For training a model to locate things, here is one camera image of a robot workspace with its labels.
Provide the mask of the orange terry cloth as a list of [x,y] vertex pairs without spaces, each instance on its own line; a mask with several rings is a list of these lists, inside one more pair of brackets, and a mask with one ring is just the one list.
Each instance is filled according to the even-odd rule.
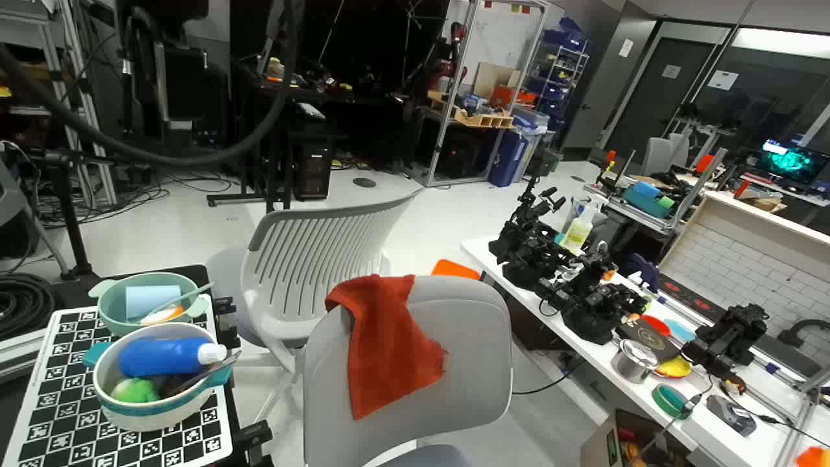
[[447,351],[412,320],[412,276],[364,276],[329,290],[325,307],[351,317],[351,412],[364,421],[447,374]]

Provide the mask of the white slatted office chair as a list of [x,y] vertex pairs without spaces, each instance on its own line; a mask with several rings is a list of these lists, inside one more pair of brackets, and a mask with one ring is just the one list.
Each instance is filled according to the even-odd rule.
[[243,341],[296,370],[329,290],[388,269],[384,245],[415,197],[418,191],[340,207],[272,210],[247,245],[207,260],[213,293],[233,302],[231,320]]

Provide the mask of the grey mesh office chair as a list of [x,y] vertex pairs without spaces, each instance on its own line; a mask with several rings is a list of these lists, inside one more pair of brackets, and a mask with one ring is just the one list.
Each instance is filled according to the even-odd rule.
[[473,467],[431,435],[495,424],[511,403],[498,290],[447,276],[365,276],[329,290],[303,344],[303,467]]

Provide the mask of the small metal cup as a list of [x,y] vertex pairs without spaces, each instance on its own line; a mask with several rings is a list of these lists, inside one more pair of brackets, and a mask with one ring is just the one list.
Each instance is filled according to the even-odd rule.
[[639,383],[652,374],[654,366],[657,366],[657,355],[642,343],[636,343],[636,341],[618,343],[618,352],[613,355],[613,369],[623,379]]

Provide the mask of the blue and white bottle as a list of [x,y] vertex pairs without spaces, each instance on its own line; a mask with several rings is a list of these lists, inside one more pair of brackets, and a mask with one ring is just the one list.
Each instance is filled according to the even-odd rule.
[[192,377],[225,355],[229,348],[207,338],[139,338],[121,348],[116,364],[130,379]]

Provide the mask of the teal bowl with blue bottle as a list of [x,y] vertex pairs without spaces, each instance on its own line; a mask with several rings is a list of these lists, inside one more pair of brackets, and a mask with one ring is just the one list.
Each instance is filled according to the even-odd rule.
[[229,351],[220,364],[192,377],[130,379],[120,370],[116,359],[128,343],[139,338],[207,338],[218,343],[200,325],[170,321],[134,329],[113,343],[93,344],[82,355],[82,364],[91,369],[93,394],[104,416],[125,431],[161,431],[195,416],[207,398],[229,382],[231,366],[239,359],[235,351]]

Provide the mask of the teal bowl with cup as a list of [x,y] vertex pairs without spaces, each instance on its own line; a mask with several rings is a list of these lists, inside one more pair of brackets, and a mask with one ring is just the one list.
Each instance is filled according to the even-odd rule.
[[205,286],[179,273],[137,273],[120,281],[98,281],[89,296],[96,302],[98,321],[111,335],[143,326],[159,308],[182,307],[182,321],[196,321],[213,303]]

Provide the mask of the white pegboard box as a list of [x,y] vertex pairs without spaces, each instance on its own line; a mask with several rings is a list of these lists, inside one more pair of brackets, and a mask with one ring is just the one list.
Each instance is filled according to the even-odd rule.
[[830,320],[830,237],[707,191],[659,269],[718,307],[759,303],[770,335]]

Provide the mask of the white long workbench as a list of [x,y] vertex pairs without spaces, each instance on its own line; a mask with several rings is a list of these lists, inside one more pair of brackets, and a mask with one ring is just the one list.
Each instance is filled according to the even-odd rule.
[[574,348],[593,370],[600,370],[618,392],[623,392],[639,411],[642,411],[659,429],[690,448],[693,457],[712,467],[793,467],[795,457],[810,447],[830,444],[830,411],[811,403],[759,364],[736,370],[747,382],[747,392],[736,398],[742,407],[757,421],[749,435],[740,435],[722,418],[706,407],[706,398],[718,392],[718,383],[694,370],[687,379],[666,379],[685,398],[700,398],[687,421],[671,421],[652,398],[662,383],[659,377],[628,382],[613,369],[615,343],[593,344],[571,333],[557,311],[548,311],[541,302],[524,287],[515,287],[501,276],[501,264],[487,250],[484,239],[469,239],[462,251],[484,273],[491,282],[502,287],[522,308],[554,333]]

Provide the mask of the checkerboard calibration board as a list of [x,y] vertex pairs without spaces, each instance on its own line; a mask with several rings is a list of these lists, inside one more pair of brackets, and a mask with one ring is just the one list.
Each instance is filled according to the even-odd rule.
[[121,416],[100,405],[91,369],[96,361],[116,374],[116,344],[93,307],[50,317],[3,467],[213,467],[233,455],[231,370],[213,374],[182,407]]

